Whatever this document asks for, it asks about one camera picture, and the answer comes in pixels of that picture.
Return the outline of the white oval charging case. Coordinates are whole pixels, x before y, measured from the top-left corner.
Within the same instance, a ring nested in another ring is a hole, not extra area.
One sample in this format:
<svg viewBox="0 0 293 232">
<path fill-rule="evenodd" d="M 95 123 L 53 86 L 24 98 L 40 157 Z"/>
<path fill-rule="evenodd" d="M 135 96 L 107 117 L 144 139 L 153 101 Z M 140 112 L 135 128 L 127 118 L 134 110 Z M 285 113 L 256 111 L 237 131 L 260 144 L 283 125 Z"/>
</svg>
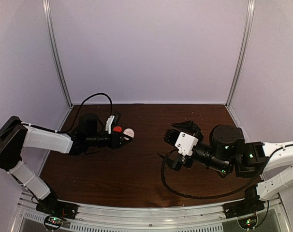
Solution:
<svg viewBox="0 0 293 232">
<path fill-rule="evenodd" d="M 124 135 L 124 139 L 125 140 L 130 140 L 130 139 L 133 139 L 134 138 L 134 130 L 131 129 L 131 128 L 126 128 L 124 131 L 123 131 L 123 135 Z"/>
</svg>

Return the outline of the red round earbud charging case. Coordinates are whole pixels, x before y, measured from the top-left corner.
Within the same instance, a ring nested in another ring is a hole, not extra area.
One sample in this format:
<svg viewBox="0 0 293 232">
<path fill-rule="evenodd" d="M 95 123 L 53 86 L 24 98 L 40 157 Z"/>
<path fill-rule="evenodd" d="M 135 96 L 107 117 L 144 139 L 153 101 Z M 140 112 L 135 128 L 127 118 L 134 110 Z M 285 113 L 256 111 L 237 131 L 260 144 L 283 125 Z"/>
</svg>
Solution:
<svg viewBox="0 0 293 232">
<path fill-rule="evenodd" d="M 115 126 L 115 127 L 113 128 L 113 131 L 115 131 L 115 132 L 123 132 L 123 129 L 122 129 L 121 126 Z"/>
</svg>

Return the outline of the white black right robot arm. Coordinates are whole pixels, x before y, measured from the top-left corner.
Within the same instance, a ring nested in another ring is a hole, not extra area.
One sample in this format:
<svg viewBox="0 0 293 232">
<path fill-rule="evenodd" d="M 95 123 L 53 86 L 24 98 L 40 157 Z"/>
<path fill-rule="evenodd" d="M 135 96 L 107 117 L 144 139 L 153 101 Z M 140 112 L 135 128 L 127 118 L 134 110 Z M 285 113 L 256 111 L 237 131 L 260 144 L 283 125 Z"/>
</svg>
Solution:
<svg viewBox="0 0 293 232">
<path fill-rule="evenodd" d="M 240 210 L 250 213 L 258 200 L 268 201 L 273 195 L 293 186 L 293 141 L 282 143 L 247 143 L 241 128 L 216 125 L 209 134 L 209 143 L 203 142 L 200 127 L 193 121 L 172 124 L 164 141 L 174 149 L 161 156 L 161 181 L 171 193 L 189 199 L 210 200 L 234 195 L 242 190 L 253 193 L 240 202 Z M 221 178 L 232 172 L 249 182 L 227 193 L 214 196 L 193 196 L 172 189 L 165 180 L 165 167 L 179 171 L 191 168 L 194 162 L 212 169 Z"/>
</svg>

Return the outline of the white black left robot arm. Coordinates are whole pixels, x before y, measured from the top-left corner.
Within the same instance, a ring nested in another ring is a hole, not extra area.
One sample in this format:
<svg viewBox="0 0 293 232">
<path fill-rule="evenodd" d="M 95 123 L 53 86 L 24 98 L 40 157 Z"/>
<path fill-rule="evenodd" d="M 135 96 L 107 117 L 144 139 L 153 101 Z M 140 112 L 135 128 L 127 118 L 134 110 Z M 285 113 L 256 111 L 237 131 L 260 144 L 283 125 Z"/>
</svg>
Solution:
<svg viewBox="0 0 293 232">
<path fill-rule="evenodd" d="M 0 129 L 0 169 L 13 176 L 50 214 L 61 211 L 61 203 L 52 189 L 22 160 L 23 148 L 38 148 L 68 155 L 86 154 L 91 147 L 118 149 L 130 143 L 134 130 L 118 125 L 120 114 L 109 116 L 102 123 L 96 114 L 80 116 L 72 131 L 62 132 L 25 123 L 12 116 Z"/>
</svg>

